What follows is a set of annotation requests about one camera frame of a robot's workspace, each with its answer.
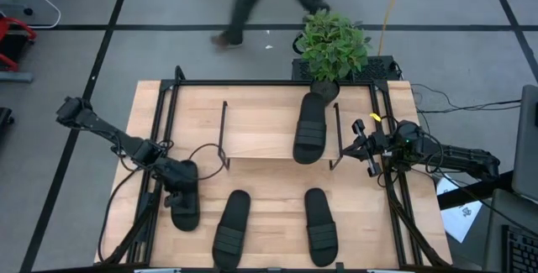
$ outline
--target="white paper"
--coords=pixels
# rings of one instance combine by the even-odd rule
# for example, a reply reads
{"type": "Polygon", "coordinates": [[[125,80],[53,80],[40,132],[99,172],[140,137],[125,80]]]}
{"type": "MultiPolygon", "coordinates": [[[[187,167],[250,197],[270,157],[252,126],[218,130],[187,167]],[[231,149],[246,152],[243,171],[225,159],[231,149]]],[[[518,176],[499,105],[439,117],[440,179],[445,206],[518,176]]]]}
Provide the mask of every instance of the white paper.
{"type": "MultiPolygon", "coordinates": [[[[437,195],[457,189],[456,185],[443,178],[437,184],[437,195]]],[[[480,202],[469,202],[460,207],[446,209],[440,212],[443,217],[445,231],[455,240],[462,243],[471,228],[472,222],[477,217],[478,210],[482,204],[480,202]]]]}

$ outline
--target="red chair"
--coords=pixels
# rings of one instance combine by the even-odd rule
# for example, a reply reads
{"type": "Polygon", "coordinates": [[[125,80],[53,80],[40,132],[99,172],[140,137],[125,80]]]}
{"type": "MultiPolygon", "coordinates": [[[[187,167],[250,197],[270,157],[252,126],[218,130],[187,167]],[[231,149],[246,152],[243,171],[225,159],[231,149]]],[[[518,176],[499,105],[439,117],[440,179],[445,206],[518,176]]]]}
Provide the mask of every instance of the red chair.
{"type": "Polygon", "coordinates": [[[15,18],[0,18],[0,81],[32,81],[32,74],[18,72],[18,61],[26,46],[35,41],[37,34],[15,18]],[[9,26],[17,24],[27,34],[10,34],[9,26]]]}

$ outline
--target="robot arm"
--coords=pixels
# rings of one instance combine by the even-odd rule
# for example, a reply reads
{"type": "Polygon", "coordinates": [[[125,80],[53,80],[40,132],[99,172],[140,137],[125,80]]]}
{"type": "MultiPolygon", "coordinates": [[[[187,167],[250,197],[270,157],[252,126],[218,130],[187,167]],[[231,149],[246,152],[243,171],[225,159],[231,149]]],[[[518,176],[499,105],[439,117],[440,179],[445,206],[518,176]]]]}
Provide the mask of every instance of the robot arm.
{"type": "Polygon", "coordinates": [[[127,155],[138,166],[154,171],[153,177],[162,181],[168,192],[179,192],[188,186],[197,186],[197,180],[189,178],[195,169],[188,160],[166,157],[166,147],[149,139],[131,137],[101,119],[92,105],[82,98],[67,97],[56,112],[56,121],[68,128],[87,130],[113,143],[111,150],[118,156],[127,155]]]}
{"type": "MultiPolygon", "coordinates": [[[[385,135],[376,131],[369,136],[364,134],[364,123],[358,119],[353,123],[353,132],[357,138],[350,146],[344,148],[344,155],[368,162],[368,175],[378,176],[382,173],[374,155],[382,155],[388,159],[388,171],[405,172],[415,164],[433,165],[439,168],[464,171],[483,181],[494,181],[498,178],[500,161],[484,150],[469,150],[455,146],[443,145],[427,134],[416,123],[401,121],[393,134],[385,135]]],[[[422,233],[414,225],[413,220],[405,212],[398,200],[393,184],[386,184],[388,205],[405,224],[409,233],[416,240],[432,265],[450,267],[433,248],[422,233]]]]}

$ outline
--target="potted plant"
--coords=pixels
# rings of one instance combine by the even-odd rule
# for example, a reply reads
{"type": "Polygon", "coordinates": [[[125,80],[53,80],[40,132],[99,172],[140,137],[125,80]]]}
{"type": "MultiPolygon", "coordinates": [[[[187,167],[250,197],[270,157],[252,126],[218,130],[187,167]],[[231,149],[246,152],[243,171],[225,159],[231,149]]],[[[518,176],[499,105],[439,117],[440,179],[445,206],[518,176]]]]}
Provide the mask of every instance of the potted plant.
{"type": "Polygon", "coordinates": [[[363,30],[348,18],[325,10],[307,16],[307,20],[297,47],[309,63],[314,79],[310,91],[322,95],[329,104],[340,92],[337,80],[347,78],[351,71],[361,71],[368,64],[370,37],[365,38],[363,30]]]}

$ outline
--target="keyboard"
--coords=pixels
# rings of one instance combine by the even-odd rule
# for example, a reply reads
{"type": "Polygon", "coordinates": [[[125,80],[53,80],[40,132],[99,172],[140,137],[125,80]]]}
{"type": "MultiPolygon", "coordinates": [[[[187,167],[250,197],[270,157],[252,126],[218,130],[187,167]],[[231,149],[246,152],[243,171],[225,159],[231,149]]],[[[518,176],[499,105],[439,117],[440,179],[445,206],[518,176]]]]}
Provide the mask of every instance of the keyboard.
{"type": "Polygon", "coordinates": [[[509,225],[503,226],[504,272],[538,273],[538,239],[509,225]]]}

